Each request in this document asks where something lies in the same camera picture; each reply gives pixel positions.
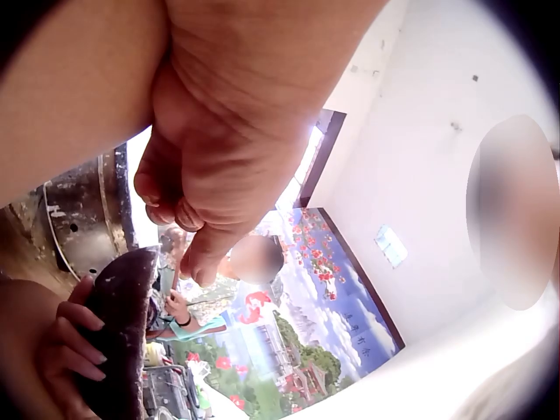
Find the teal clothing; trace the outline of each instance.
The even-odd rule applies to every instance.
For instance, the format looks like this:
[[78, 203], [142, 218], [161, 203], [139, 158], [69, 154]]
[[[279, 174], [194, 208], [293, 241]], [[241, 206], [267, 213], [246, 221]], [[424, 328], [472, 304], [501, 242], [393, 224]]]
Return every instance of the teal clothing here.
[[205, 326], [201, 327], [198, 331], [195, 331], [194, 333], [190, 333], [188, 331], [185, 331], [180, 326], [178, 326], [177, 322], [175, 322], [175, 320], [173, 320], [169, 324], [169, 327], [175, 333], [175, 337], [165, 337], [165, 338], [164, 337], [158, 337], [157, 339], [160, 340], [160, 341], [183, 341], [183, 342], [184, 341], [195, 340], [197, 338], [201, 338], [201, 337], [206, 336], [204, 331], [206, 331], [210, 328], [218, 328], [218, 327], [225, 326], [225, 325], [226, 325], [226, 320], [221, 315], [218, 315], [215, 318], [213, 318], [212, 320], [210, 320]]

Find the bracelet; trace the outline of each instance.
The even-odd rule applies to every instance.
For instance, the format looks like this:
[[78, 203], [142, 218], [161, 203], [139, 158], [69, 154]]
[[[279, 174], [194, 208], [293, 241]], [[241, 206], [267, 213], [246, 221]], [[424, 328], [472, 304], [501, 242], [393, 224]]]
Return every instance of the bracelet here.
[[179, 323], [177, 322], [177, 320], [175, 320], [175, 322], [177, 323], [178, 326], [188, 326], [188, 325], [190, 324], [190, 321], [191, 321], [192, 318], [193, 318], [193, 317], [190, 316], [190, 313], [189, 313], [189, 320], [188, 320], [186, 323], [184, 323], [184, 324], [179, 324]]

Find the dark wooden frame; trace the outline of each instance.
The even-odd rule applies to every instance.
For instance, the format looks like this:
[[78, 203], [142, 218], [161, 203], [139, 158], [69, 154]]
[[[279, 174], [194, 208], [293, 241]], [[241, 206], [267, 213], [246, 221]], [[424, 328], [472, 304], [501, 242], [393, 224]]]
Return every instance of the dark wooden frame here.
[[393, 339], [395, 340], [397, 347], [399, 348], [399, 350], [402, 350], [405, 347], [403, 338], [400, 336], [399, 331], [396, 329], [396, 326], [393, 323], [393, 320], [391, 319], [391, 316], [389, 315], [387, 308], [385, 307], [385, 305], [381, 301], [381, 298], [375, 291], [374, 286], [371, 284], [371, 281], [367, 276], [366, 272], [363, 270], [362, 266], [358, 262], [358, 259], [356, 258], [356, 256], [354, 255], [350, 247], [348, 246], [348, 243], [345, 241], [344, 237], [342, 236], [342, 234], [340, 233], [337, 226], [334, 224], [333, 220], [330, 218], [326, 210], [324, 208], [318, 208], [317, 210], [319, 210], [319, 213], [321, 214], [323, 219], [325, 219], [326, 224], [333, 232], [334, 237], [340, 243], [340, 246], [342, 247], [342, 249], [346, 253], [346, 256], [352, 263], [352, 266], [356, 270], [356, 273], [358, 273], [358, 276], [361, 278], [362, 283], [366, 287], [367, 292], [370, 294], [371, 298], [373, 299], [375, 305], [377, 306], [377, 309], [379, 309], [379, 313], [381, 314], [383, 321], [385, 321], [385, 323], [387, 324], [387, 328], [389, 328], [389, 332], [393, 336]]
[[333, 151], [334, 142], [337, 140], [338, 133], [340, 133], [346, 114], [338, 111], [332, 111], [332, 113], [333, 114], [330, 118], [329, 125], [327, 126], [325, 136], [323, 137], [323, 140], [318, 147], [317, 155], [311, 164], [311, 170], [305, 177], [304, 182], [301, 184], [301, 191], [293, 204], [294, 208], [307, 207], [309, 200], [313, 195], [313, 191], [315, 191], [315, 187], [319, 182], [319, 178], [323, 173], [323, 169], [325, 169], [330, 153]]

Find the painted flower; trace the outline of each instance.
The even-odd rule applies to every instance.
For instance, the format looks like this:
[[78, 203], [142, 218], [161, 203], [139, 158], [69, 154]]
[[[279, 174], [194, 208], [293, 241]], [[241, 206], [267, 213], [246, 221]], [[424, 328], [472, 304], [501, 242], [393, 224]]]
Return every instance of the painted flower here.
[[198, 355], [198, 353], [189, 352], [189, 355], [186, 357], [186, 361], [190, 362], [191, 360], [194, 360], [195, 362], [200, 362], [200, 356]]
[[249, 369], [245, 365], [235, 366], [235, 370], [240, 375], [246, 374], [247, 372], [249, 372]]
[[231, 369], [231, 360], [229, 357], [220, 356], [216, 359], [216, 367], [218, 369]]
[[245, 401], [239, 398], [239, 395], [230, 395], [230, 400], [237, 408], [243, 410], [245, 408]]

